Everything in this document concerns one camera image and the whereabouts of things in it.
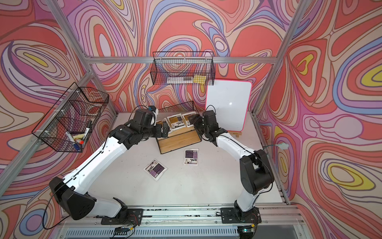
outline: whiteboard marker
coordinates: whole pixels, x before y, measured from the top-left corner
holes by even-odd
[[[92,121],[89,120],[89,121],[87,122],[87,126],[86,126],[86,129],[85,129],[85,133],[84,133],[84,137],[83,137],[83,139],[86,139],[86,136],[87,136],[87,134],[89,133],[91,127],[92,127]]]

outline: wire basket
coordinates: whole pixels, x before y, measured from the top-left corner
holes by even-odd
[[[40,125],[40,121],[32,131],[36,137],[57,152],[81,153],[109,102],[107,93],[92,87],[75,85],[76,88],[67,94],[68,100],[59,110],[56,110],[56,114],[47,126],[43,130],[35,131]],[[91,127],[86,136],[81,139],[83,143],[72,142],[68,134],[72,137],[84,134],[89,120],[91,120]]]
[[[214,53],[153,52],[151,66],[153,85],[213,85],[215,80]]]

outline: whiteboard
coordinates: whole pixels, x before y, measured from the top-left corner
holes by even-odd
[[[213,86],[207,86],[206,107],[215,107],[219,127],[230,131],[243,130],[251,88],[251,82],[241,80],[215,79]]]

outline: marker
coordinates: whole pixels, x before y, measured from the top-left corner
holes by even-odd
[[[80,151],[81,149],[79,148],[79,146],[76,144],[76,142],[74,141],[72,135],[69,133],[69,131],[66,131],[65,134],[68,136],[69,140],[72,141],[74,144],[74,148],[77,150],[77,151]]]
[[[84,137],[83,137],[82,139],[86,139],[86,136],[87,136],[87,134],[89,133],[89,130],[90,130],[91,127],[92,127],[92,121],[89,120],[89,121],[87,122],[87,127],[86,127],[86,129],[85,129]]]

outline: mounting plate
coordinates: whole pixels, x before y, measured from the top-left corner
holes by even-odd
[[[257,207],[254,207],[251,211],[251,214],[249,214],[247,217],[243,219],[243,221],[239,221],[236,219],[235,216],[235,210],[234,208],[221,208],[220,209],[222,214],[222,223],[254,223],[259,224],[261,223],[261,216],[259,209]]]
[[[101,225],[122,225],[122,224],[126,224],[128,221],[134,222],[134,224],[138,224],[138,226],[141,224],[143,209],[136,209],[136,208],[127,209],[126,214],[128,216],[125,221],[121,221],[120,218],[110,218],[110,217],[104,216],[102,217]]]

